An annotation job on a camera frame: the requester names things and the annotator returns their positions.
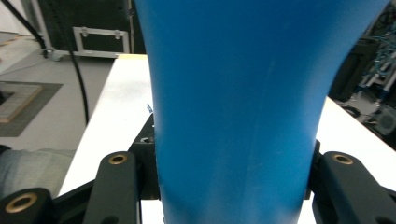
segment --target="gray cloth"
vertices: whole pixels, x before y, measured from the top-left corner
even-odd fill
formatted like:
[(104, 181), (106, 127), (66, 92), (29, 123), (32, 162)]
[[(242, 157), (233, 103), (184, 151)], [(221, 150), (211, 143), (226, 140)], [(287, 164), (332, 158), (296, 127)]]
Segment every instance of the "gray cloth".
[(44, 188), (58, 196), (75, 150), (7, 150), (0, 156), (0, 199), (21, 189)]

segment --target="blue cup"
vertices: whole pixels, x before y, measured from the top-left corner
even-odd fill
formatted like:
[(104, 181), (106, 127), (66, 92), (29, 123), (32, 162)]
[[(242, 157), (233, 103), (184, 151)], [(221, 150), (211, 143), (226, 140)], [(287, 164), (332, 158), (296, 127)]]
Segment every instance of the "blue cup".
[(325, 96), (387, 2), (136, 0), (166, 223), (297, 222)]

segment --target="white wall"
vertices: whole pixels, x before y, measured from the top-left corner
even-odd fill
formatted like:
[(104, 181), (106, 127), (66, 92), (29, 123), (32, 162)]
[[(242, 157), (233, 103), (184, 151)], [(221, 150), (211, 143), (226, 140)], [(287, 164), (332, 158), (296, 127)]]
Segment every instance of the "white wall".
[[(26, 17), (21, 4), (21, 0), (8, 0), (12, 6), (14, 6), (23, 17)], [(0, 3), (0, 31), (16, 33), (19, 35), (31, 35), (26, 28), (15, 18), (15, 16), (9, 12), (8, 8)]]

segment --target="blue cylinder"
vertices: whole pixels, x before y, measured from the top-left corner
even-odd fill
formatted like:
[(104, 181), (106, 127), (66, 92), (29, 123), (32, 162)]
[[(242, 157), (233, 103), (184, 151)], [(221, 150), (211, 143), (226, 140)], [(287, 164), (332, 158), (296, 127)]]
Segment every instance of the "blue cylinder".
[(166, 223), (295, 223), (325, 96), (387, 2), (136, 0)]

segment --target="white table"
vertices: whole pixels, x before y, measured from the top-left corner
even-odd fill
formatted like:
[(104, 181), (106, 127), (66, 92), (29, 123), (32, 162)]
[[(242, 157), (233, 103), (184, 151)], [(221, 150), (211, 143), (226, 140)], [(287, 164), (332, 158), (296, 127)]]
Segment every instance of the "white table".
[[(114, 63), (91, 121), (68, 171), (61, 194), (93, 180), (100, 160), (125, 151), (138, 135), (152, 106), (149, 63), (144, 55), (121, 55)], [(396, 152), (329, 98), (318, 126), (320, 152), (342, 151), (363, 162), (380, 185), (396, 190)], [(311, 200), (304, 201), (299, 223), (315, 223)], [(145, 224), (163, 223), (159, 201), (143, 201)]]

